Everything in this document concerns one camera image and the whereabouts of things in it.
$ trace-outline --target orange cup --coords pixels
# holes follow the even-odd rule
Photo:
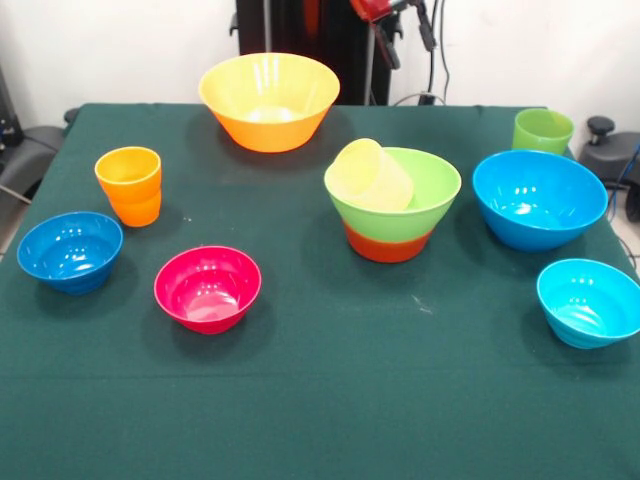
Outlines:
[[[129,227],[145,227],[160,215],[162,163],[144,147],[124,147],[96,162],[96,177],[118,218]]]

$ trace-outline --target blue bowl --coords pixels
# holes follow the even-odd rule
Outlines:
[[[640,287],[604,263],[552,263],[538,276],[538,298],[551,329],[572,347],[604,347],[640,331]]]
[[[123,242],[110,217],[71,212],[31,229],[18,246],[18,263],[56,290],[82,295],[100,287],[111,273]]]
[[[574,160],[510,150],[484,159],[473,190],[489,228],[506,245],[541,252],[580,236],[607,209],[602,182]]]

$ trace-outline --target magenta bowl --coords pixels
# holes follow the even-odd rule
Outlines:
[[[190,330],[216,334],[229,330],[260,292],[260,268],[249,255],[222,246],[182,252],[158,272],[158,305]]]

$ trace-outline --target dark green cloth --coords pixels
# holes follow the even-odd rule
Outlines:
[[[640,478],[640,340],[566,347],[539,308],[548,263],[631,273],[603,219],[559,250],[495,240],[471,187],[508,149],[517,109],[333,108],[304,147],[236,146],[195,105],[89,105],[19,240],[47,217],[113,215],[104,152],[162,156],[164,203],[126,229],[100,290],[69,297],[0,264],[0,478]],[[347,245],[322,175],[349,141],[427,150],[463,186],[426,249],[379,265]],[[156,306],[153,280],[203,244],[247,251],[263,289],[236,328],[201,336]]]

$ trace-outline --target green cup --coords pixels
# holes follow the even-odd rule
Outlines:
[[[325,186],[331,200],[353,230],[371,240],[401,243],[415,240],[434,229],[460,191],[460,174],[446,160],[420,150],[387,147],[384,151],[402,166],[413,180],[414,194],[401,212],[378,212],[339,199]]]
[[[572,135],[573,123],[567,116],[545,108],[529,108],[516,115],[512,148],[562,155]]]

